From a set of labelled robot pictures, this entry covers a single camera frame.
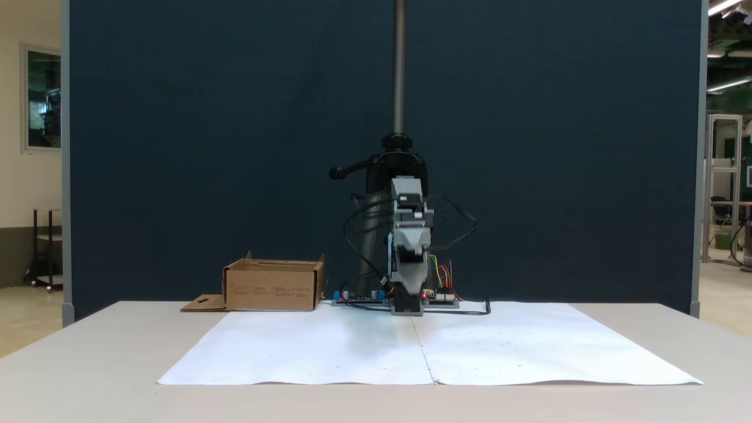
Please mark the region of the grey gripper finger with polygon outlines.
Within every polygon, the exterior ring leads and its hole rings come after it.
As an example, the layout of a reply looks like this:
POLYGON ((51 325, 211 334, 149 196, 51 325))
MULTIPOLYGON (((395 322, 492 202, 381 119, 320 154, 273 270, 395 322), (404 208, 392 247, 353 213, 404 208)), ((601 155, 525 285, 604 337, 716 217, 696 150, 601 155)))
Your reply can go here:
POLYGON ((392 271, 392 281, 414 296, 421 294, 426 278, 427 263, 397 263, 392 271))

